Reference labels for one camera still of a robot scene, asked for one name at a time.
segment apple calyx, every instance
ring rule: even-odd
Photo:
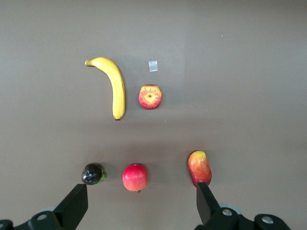
[[[143,85],[139,93],[139,103],[144,109],[158,108],[162,100],[159,86],[154,84]]]

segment apple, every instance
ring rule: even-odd
[[[145,109],[158,108],[162,100],[162,92],[157,85],[143,85],[139,93],[139,103]]]
[[[129,165],[123,173],[123,184],[129,191],[139,193],[147,185],[147,170],[142,164]]]
[[[188,159],[188,168],[192,178],[192,182],[197,187],[198,182],[210,184],[212,172],[204,151],[193,152]]]

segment banana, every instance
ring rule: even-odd
[[[86,60],[85,65],[95,66],[109,77],[113,88],[113,116],[115,120],[120,120],[125,114],[126,97],[124,81],[117,65],[105,57]]]

